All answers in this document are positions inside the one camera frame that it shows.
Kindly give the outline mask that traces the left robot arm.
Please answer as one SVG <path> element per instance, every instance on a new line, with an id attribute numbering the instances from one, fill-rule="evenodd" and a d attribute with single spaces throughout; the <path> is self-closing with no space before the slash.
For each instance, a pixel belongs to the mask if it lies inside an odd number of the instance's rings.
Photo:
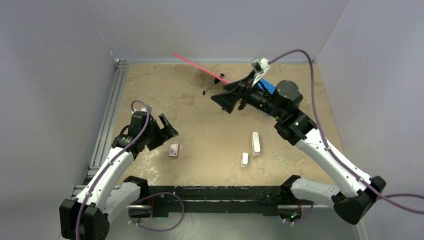
<path id="1" fill-rule="evenodd" d="M 134 111 L 130 124 L 122 128 L 111 144 L 102 166 L 74 198 L 64 199 L 59 207 L 61 237 L 68 240 L 104 240 L 113 222 L 113 210 L 129 196 L 121 194 L 115 204 L 110 197 L 126 169 L 145 148 L 150 151 L 179 135 L 164 114 L 160 127 L 145 109 Z"/>

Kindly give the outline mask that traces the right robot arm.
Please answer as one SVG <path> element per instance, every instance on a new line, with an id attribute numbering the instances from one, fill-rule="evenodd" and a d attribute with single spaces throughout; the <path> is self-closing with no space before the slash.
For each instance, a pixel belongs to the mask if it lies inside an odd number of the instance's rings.
<path id="1" fill-rule="evenodd" d="M 303 95 L 289 80 L 280 81 L 273 91 L 262 83 L 253 84 L 251 75 L 224 85 L 223 92 L 210 98 L 222 110 L 232 113 L 250 105 L 276 120 L 279 136 L 308 155 L 334 181 L 328 185 L 292 175 L 281 185 L 280 196 L 288 204 L 307 200 L 334 209 L 345 222 L 356 225 L 377 201 L 386 182 L 352 164 L 325 137 L 303 111 Z"/>

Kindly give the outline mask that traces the small white stapler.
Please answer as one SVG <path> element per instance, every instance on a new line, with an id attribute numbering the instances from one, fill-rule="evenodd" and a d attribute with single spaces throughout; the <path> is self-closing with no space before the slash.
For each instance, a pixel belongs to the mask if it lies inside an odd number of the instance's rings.
<path id="1" fill-rule="evenodd" d="M 246 168 L 248 164 L 249 164 L 249 154 L 247 152 L 243 152 L 241 154 L 241 163 L 240 163 L 240 165 L 243 168 Z"/>

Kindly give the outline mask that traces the red white staple box sleeve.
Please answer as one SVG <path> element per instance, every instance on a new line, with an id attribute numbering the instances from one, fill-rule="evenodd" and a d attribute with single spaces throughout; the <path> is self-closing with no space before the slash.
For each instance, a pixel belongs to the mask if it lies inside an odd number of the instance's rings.
<path id="1" fill-rule="evenodd" d="M 177 158 L 179 155 L 179 143 L 178 142 L 171 142 L 169 147 L 168 156 Z"/>

